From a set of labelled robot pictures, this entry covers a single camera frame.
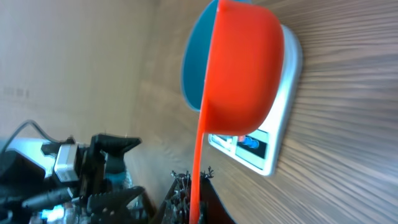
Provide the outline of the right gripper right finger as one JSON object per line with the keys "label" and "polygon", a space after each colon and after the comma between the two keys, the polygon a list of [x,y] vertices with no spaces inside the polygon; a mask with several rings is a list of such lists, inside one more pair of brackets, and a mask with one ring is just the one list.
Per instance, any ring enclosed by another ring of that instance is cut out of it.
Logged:
{"label": "right gripper right finger", "polygon": [[200,216],[197,223],[236,224],[211,183],[213,177],[214,170],[210,166],[208,172],[200,172]]}

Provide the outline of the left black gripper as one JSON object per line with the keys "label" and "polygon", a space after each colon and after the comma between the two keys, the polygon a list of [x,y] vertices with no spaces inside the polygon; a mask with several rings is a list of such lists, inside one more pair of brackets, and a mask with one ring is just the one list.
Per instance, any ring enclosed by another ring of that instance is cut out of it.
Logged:
{"label": "left black gripper", "polygon": [[100,133],[92,136],[89,146],[80,147],[83,156],[78,189],[81,204],[87,203],[90,223],[137,223],[142,212],[132,212],[127,205],[144,193],[145,188],[127,188],[124,155],[140,145],[138,137]]}

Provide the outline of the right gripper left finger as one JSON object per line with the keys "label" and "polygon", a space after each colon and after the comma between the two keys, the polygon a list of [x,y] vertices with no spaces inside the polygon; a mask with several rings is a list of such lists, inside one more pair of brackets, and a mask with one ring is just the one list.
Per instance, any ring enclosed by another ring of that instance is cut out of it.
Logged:
{"label": "right gripper left finger", "polygon": [[189,223],[191,174],[171,172],[174,181],[155,216],[158,224]]}

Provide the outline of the red scoop with blue handle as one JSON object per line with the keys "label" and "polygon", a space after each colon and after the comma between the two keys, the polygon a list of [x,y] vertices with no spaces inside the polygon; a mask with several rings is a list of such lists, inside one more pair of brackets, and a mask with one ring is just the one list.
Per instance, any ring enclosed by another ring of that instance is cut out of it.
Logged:
{"label": "red scoop with blue handle", "polygon": [[218,2],[193,157],[190,223],[200,217],[204,135],[242,136],[255,131],[271,110],[283,61],[282,26],[270,10]]}

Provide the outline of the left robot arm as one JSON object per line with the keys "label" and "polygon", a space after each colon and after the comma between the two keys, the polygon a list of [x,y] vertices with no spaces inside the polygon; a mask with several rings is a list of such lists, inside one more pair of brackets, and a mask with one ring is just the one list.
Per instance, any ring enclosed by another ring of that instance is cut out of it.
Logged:
{"label": "left robot arm", "polygon": [[89,145],[72,137],[38,142],[53,156],[45,168],[18,149],[1,156],[1,223],[149,223],[145,188],[133,186],[124,155],[140,138],[97,134]]}

